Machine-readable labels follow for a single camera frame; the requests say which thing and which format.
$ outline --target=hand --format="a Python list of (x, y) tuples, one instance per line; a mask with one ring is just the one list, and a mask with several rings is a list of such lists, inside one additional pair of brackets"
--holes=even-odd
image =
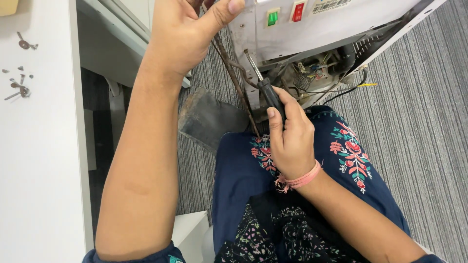
[(206, 0), (211, 7), (198, 18), (203, 0), (157, 0), (154, 5), (149, 67), (181, 78), (200, 63), (214, 35), (243, 9), (244, 0)]
[(291, 95), (281, 88), (273, 88), (285, 105), (286, 123), (283, 131), (279, 111), (274, 107), (267, 109), (271, 156), (285, 178), (294, 180), (310, 172), (315, 165), (315, 128)]

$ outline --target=black screwdriver handle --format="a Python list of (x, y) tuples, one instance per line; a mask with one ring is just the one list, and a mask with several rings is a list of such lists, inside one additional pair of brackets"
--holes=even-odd
[(263, 93), (268, 107), (274, 107), (278, 109), (279, 114), (283, 119), (284, 127), (286, 122), (285, 105), (281, 102), (278, 94), (276, 94), (275, 90), (271, 86), (270, 80), (268, 78), (262, 80), (261, 82), (257, 83), (257, 87)]

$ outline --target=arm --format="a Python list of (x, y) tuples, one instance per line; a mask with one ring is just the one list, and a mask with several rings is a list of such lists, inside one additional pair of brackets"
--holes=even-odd
[[(285, 131), (282, 131), (278, 111), (268, 109), (271, 154), (283, 175), (294, 180), (315, 165), (314, 126), (294, 98), (282, 89), (275, 90), (285, 104), (287, 121)], [(399, 227), (323, 170), (297, 191), (350, 245), (373, 263), (409, 263), (426, 255)]]
[(152, 38), (102, 194), (96, 233), (102, 260), (140, 259), (170, 243), (178, 198), (182, 79), (205, 57), (214, 34), (241, 12), (244, 1), (221, 0), (198, 18), (200, 4), (156, 1)]

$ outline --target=beige object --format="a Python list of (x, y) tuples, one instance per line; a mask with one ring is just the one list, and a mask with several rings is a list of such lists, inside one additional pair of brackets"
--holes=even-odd
[(18, 0), (1, 0), (0, 1), (0, 16), (13, 15), (16, 13)]

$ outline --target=red switch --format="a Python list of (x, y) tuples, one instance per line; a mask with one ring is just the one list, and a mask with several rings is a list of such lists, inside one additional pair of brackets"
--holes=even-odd
[(304, 4), (305, 3), (296, 5), (296, 9), (294, 10), (294, 14), (292, 15), (293, 22), (299, 22), (302, 20), (302, 11), (304, 9)]

